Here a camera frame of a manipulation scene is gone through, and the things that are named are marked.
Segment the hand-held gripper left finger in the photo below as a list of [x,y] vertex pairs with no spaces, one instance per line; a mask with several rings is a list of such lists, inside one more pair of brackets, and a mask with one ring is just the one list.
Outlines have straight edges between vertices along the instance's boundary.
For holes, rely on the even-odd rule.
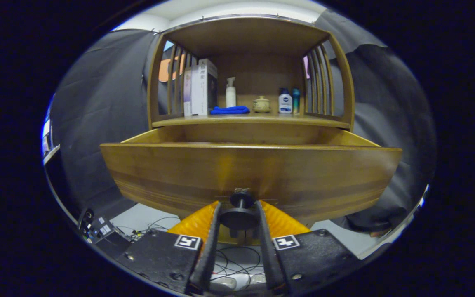
[[169,231],[151,230],[116,257],[128,272],[179,295],[209,291],[216,260],[221,203],[195,211]]

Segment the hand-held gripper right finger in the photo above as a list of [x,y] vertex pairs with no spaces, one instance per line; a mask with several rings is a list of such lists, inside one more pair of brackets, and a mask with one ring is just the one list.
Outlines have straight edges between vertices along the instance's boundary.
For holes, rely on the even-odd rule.
[[286,214],[256,202],[266,286],[274,295],[309,295],[355,272],[359,258],[326,229],[287,230]]

